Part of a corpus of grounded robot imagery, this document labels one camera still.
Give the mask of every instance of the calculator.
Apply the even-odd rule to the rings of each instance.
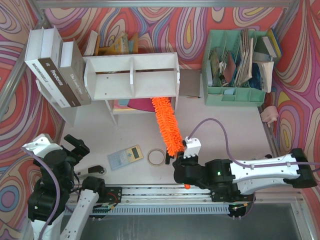
[[[144,156],[139,145],[135,145],[108,155],[111,170],[122,168],[143,158]]]

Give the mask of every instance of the metal rail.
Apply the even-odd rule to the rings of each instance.
[[[133,8],[133,7],[282,7],[293,0],[37,0],[49,8]]]

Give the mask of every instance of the colorful patterned wall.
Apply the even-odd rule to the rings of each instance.
[[[279,112],[274,133],[282,153],[303,148],[309,162],[319,163],[320,0],[302,0],[279,38],[283,57],[273,73],[272,94],[266,100]],[[320,171],[316,178],[320,180]],[[320,236],[320,186],[303,192]]]
[[[274,94],[269,101],[280,112],[275,131],[281,150],[303,147],[309,159],[319,160],[320,4],[311,2],[301,3],[291,27],[281,35],[284,57],[277,66]],[[0,5],[1,88],[35,19],[22,0],[0,0]],[[200,69],[210,29],[250,27],[264,31],[276,24],[281,12],[281,8],[229,7],[55,8],[45,13],[65,41],[75,38],[80,47],[90,30],[101,34],[101,46],[110,45],[121,32],[129,37],[138,32],[141,53],[177,51],[181,67]],[[55,138],[61,121],[39,95],[34,76],[27,71],[0,123],[0,239],[19,236],[26,200],[39,177],[37,168],[19,147],[41,132]],[[304,193],[313,207],[314,219],[320,220],[319,189]]]
[[[0,90],[37,20],[25,0],[0,0]],[[37,91],[28,69],[0,122],[0,239],[18,239],[40,172],[20,151],[39,133],[58,136],[62,118]]]
[[[54,8],[45,11],[65,41],[81,47],[91,30],[110,46],[121,32],[139,33],[139,52],[177,52],[183,68],[200,69],[210,29],[267,30],[282,8]]]

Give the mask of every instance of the gray floor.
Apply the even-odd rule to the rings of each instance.
[[[62,229],[69,217],[64,217]],[[226,215],[110,216],[87,222],[81,240],[300,240],[290,204],[256,204],[247,218]]]

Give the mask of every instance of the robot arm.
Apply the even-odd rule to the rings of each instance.
[[[42,240],[78,240],[94,205],[97,202],[110,203],[114,201],[112,197],[107,196],[110,194],[108,193],[109,187],[105,186],[103,179],[88,176],[82,182],[77,206],[67,226],[60,234],[65,205],[74,187],[74,166],[90,152],[82,140],[71,135],[65,136],[64,139],[75,147],[72,151],[53,143],[47,134],[41,134],[33,142],[23,146],[48,165],[57,178],[60,187],[58,209],[45,228],[43,235],[40,236],[47,219],[53,212],[57,195],[51,175],[43,166],[34,161],[40,167],[42,174],[42,178],[37,181],[34,192],[28,199],[28,218],[31,219],[35,240],[40,238]]]
[[[93,190],[85,189],[81,191],[79,201],[63,232],[60,234],[64,212],[60,213],[60,215],[45,228],[42,240],[79,240],[87,219],[98,199],[99,194]],[[39,239],[45,222],[46,221],[37,219],[31,221],[35,240]]]
[[[237,163],[229,159],[216,159],[201,166],[198,164],[200,141],[186,137],[185,147],[185,151],[178,153],[172,164],[174,180],[179,184],[209,189],[213,202],[249,201],[255,191],[279,185],[292,185],[294,188],[311,188],[317,185],[310,166],[296,164],[308,161],[300,148],[276,158],[237,160]]]

